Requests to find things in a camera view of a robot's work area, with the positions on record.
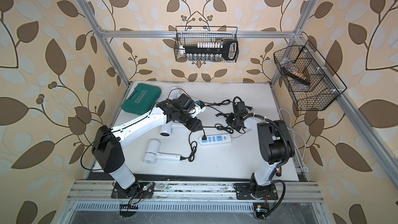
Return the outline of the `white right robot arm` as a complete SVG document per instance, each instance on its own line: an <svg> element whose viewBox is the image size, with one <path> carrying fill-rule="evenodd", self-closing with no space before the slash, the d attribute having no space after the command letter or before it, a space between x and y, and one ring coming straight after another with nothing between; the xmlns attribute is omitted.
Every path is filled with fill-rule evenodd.
<svg viewBox="0 0 398 224"><path fill-rule="evenodd" d="M236 131L247 128L256 132L262 162L251 176L249 190L251 197L264 199L272 190L274 176L295 154L286 124L254 113L230 113L226 122Z"/></svg>

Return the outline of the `white blue power strip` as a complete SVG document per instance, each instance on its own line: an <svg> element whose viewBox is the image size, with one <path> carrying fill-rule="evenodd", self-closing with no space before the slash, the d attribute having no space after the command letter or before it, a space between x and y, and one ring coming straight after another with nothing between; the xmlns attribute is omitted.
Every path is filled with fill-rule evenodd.
<svg viewBox="0 0 398 224"><path fill-rule="evenodd" d="M230 134L217 134L208 135L207 139L199 138L199 144L202 146L220 145L220 144L230 144L232 143Z"/></svg>

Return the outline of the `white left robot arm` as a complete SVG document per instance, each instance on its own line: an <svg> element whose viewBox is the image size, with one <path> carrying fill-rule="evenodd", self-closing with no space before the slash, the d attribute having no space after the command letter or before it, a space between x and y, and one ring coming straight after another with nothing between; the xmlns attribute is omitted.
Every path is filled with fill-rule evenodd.
<svg viewBox="0 0 398 224"><path fill-rule="evenodd" d="M191 132L203 130L197 115L205 110L202 101L166 99L156 103L149 112L122 125L109 128L104 125L97 131L89 146L101 169L109 174L124 190L130 189L136 179L125 162L123 149L132 141L152 129L170 122L179 122Z"/></svg>

